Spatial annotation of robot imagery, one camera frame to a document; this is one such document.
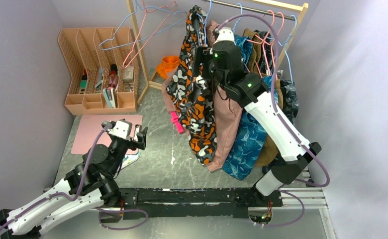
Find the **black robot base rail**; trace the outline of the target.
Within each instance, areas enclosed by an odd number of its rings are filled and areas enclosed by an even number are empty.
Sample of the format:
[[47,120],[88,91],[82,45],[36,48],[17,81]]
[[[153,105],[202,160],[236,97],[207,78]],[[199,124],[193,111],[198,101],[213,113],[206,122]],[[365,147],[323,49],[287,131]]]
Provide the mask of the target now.
[[132,220],[144,217],[219,217],[249,218],[250,209],[268,209],[283,205],[281,193],[263,196],[255,188],[120,188],[118,198],[103,208],[110,211],[105,222],[115,222],[113,216]]

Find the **orange camouflage shorts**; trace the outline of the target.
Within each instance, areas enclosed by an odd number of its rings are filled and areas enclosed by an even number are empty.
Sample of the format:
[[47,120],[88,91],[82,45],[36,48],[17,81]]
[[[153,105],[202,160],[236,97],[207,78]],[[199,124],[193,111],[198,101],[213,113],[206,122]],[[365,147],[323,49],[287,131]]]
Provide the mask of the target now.
[[193,77],[194,52],[204,46],[203,24],[196,13],[205,11],[194,5],[188,12],[179,65],[166,87],[166,93],[179,115],[179,123],[189,133],[189,146],[202,165],[209,165],[215,156],[217,133],[214,118],[212,81]]

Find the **light blue wire hanger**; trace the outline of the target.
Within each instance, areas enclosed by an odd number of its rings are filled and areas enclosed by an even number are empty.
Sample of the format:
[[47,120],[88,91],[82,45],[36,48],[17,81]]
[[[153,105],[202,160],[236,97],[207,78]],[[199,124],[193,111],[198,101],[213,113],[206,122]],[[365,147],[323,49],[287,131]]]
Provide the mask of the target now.
[[209,0],[209,9],[207,11],[207,13],[205,14],[205,16],[203,16],[202,14],[200,13],[196,13],[196,15],[198,16],[199,20],[201,21],[201,23],[203,24],[203,37],[204,37],[204,46],[208,46],[208,43],[207,43],[207,34],[206,34],[206,28],[207,28],[207,20],[208,20],[208,16],[210,14],[210,11],[212,9],[212,0]]

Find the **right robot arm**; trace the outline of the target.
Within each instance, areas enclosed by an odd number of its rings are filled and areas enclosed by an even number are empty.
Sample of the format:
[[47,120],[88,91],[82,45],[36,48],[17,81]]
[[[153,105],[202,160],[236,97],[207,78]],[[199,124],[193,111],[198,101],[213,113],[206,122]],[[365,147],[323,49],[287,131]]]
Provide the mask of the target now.
[[212,47],[200,46],[194,55],[193,75],[214,80],[226,95],[251,114],[276,144],[283,161],[256,184],[252,201],[257,206],[269,202],[271,194],[290,184],[321,151],[293,126],[276,105],[274,96],[256,73],[245,70],[240,48],[224,40]]

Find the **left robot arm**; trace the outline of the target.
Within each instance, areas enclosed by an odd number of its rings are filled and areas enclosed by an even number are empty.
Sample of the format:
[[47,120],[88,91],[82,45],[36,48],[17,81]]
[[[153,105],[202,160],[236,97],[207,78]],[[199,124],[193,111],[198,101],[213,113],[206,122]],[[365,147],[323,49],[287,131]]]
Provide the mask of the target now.
[[104,122],[83,162],[51,189],[17,209],[0,210],[0,239],[38,239],[89,209],[114,207],[122,201],[115,176],[128,150],[146,148],[147,128],[130,136],[126,121]]

